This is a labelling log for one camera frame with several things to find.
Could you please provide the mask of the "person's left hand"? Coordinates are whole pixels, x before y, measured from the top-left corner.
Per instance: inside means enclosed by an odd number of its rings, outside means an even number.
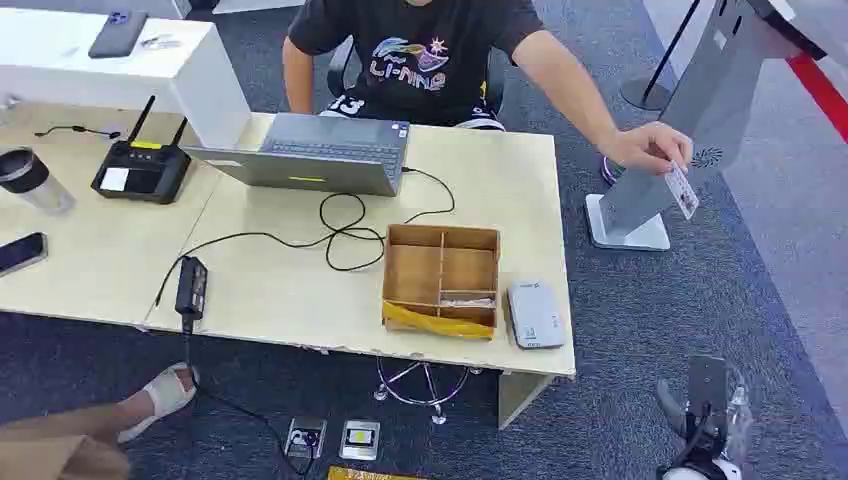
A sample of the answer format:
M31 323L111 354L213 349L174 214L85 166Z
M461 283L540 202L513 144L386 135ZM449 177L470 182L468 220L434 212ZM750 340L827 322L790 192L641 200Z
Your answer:
M627 131L616 130L598 148L622 167L638 167L655 174L669 173L674 165L687 172L693 156L691 139L658 121Z

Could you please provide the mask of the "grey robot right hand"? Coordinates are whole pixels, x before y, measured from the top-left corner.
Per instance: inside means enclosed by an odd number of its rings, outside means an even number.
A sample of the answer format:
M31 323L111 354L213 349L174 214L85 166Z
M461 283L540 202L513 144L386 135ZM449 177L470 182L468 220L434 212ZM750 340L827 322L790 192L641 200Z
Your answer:
M688 360L686 398L679 402L660 378L655 398L682 449L656 469L658 479L740 479L754 416L750 390L726 359L693 355Z

